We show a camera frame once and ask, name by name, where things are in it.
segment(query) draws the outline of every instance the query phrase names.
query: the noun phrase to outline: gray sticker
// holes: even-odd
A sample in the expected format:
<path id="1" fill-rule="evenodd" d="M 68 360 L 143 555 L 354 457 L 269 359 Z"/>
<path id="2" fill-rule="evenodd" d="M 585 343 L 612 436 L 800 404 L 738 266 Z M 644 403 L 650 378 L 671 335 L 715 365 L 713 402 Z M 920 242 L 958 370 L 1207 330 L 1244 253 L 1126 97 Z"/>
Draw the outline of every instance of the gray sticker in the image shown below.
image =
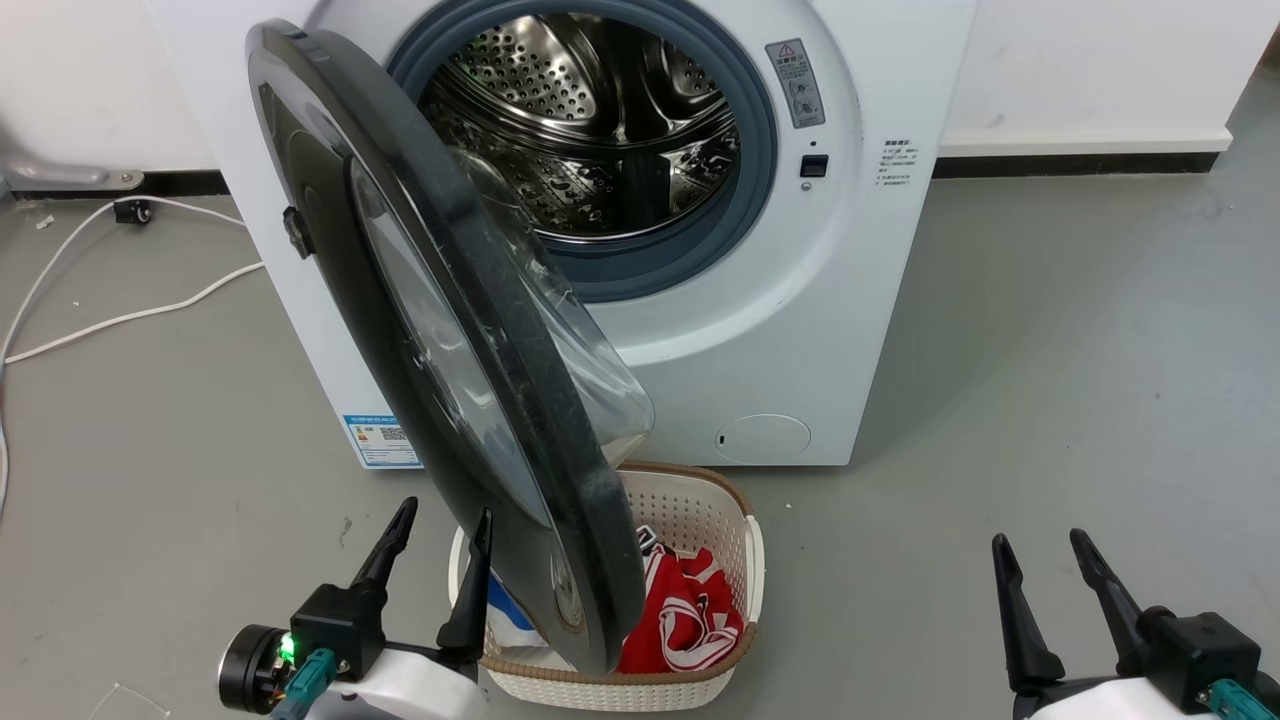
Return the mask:
<path id="1" fill-rule="evenodd" d="M 773 69 L 782 83 L 782 94 L 791 109 L 791 124 L 797 128 L 820 126 L 827 122 L 822 110 L 822 95 L 818 94 L 818 81 L 813 77 L 809 54 L 800 38 L 785 40 L 764 46 L 769 54 Z"/>

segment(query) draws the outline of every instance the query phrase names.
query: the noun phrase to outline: open door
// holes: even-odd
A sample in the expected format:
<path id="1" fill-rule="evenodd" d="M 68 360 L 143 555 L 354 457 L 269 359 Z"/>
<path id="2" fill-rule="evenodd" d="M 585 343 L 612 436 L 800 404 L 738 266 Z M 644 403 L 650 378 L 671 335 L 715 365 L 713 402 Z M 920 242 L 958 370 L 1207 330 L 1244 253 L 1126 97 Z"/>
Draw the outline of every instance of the open door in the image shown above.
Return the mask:
<path id="1" fill-rule="evenodd" d="M 291 241 L 413 450 L 463 527 L 490 509 L 493 570 L 550 646 L 612 670 L 644 607 L 614 466 L 652 404 L 502 178 L 445 147 L 378 63 L 283 20 L 247 54 Z"/>

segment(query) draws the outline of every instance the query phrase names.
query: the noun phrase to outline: laundry basket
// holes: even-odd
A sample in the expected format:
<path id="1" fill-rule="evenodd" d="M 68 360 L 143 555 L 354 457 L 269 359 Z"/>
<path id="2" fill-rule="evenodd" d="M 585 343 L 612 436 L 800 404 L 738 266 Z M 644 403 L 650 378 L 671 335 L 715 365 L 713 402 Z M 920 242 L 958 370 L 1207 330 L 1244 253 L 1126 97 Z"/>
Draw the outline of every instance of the laundry basket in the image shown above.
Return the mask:
<path id="1" fill-rule="evenodd" d="M 751 648 L 764 602 L 764 539 L 751 505 L 728 479 L 701 468 L 628 462 L 618 468 L 637 525 L 649 525 L 677 553 L 708 548 L 733 589 L 746 626 L 733 652 L 694 673 L 586 676 L 548 648 L 503 648 L 485 633 L 480 665 L 507 693 L 529 702 L 611 712 L 686 710 L 719 694 L 733 667 Z M 449 603 L 457 602 L 466 573 L 461 529 L 449 553 Z"/>

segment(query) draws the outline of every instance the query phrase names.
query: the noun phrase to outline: gray floor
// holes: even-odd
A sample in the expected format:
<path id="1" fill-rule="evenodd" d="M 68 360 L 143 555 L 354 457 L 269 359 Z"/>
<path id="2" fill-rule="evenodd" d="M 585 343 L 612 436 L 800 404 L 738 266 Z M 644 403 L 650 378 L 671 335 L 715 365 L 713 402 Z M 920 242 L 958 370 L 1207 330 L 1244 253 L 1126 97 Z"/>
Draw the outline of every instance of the gray floor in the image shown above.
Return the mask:
<path id="1" fill-rule="evenodd" d="M 1207 177 L 933 186 L 854 462 L 731 471 L 765 532 L 765 612 L 698 716 L 1007 716 L 998 530 L 1071 673 L 1114 662 L 1076 525 L 1139 602 L 1217 610 L 1280 670 L 1280 76 L 1231 129 Z M 93 206 L 0 217 L 0 324 Z M 87 234 L 19 348 L 255 260 L 180 211 Z M 408 493 L 388 634 L 430 642 L 445 618 L 452 519 L 420 477 L 357 468 L 264 274 L 13 365 L 5 393 L 6 717 L 87 717 L 114 683 L 174 720 L 227 717 L 232 633 L 346 580 Z M 498 719 L 568 715 L 492 698 Z M 140 707 L 115 696 L 99 720 L 159 720 Z"/>

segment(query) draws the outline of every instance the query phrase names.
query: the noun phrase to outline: basket rim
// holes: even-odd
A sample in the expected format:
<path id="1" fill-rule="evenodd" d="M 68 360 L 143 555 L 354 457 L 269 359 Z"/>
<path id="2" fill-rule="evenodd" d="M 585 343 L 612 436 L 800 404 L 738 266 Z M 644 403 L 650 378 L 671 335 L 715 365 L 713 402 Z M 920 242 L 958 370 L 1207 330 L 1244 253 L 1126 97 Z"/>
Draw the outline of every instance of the basket rim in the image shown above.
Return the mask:
<path id="1" fill-rule="evenodd" d="M 718 486 L 721 489 L 727 492 L 733 502 L 742 510 L 742 518 L 751 518 L 755 512 L 751 509 L 751 501 L 746 498 L 724 475 L 708 470 L 705 468 L 692 468 L 689 465 L 672 465 L 668 462 L 649 462 L 649 461 L 627 461 L 618 466 L 618 470 L 630 470 L 636 473 L 664 473 L 669 475 L 684 475 L 692 477 L 701 480 L 707 480 Z M 737 647 L 733 652 L 728 655 L 724 660 L 717 662 L 716 665 L 705 670 L 694 670 L 692 673 L 653 673 L 653 674 L 613 674 L 613 675 L 582 675 L 581 673 L 572 673 L 568 670 L 556 670 L 550 667 L 538 667 L 534 665 L 522 665 L 520 662 L 511 662 L 508 660 L 498 660 L 489 655 L 480 659 L 480 665 L 489 670 L 490 673 L 500 673 L 503 675 L 515 675 L 517 678 L 529 678 L 534 680 L 550 680 L 557 683 L 572 683 L 579 685 L 686 685 L 695 683 L 705 683 L 708 680 L 716 679 L 737 666 L 739 661 L 746 656 L 746 651 L 751 648 L 751 643 L 755 641 L 756 623 L 749 621 L 742 628 L 742 637 L 737 642 Z"/>

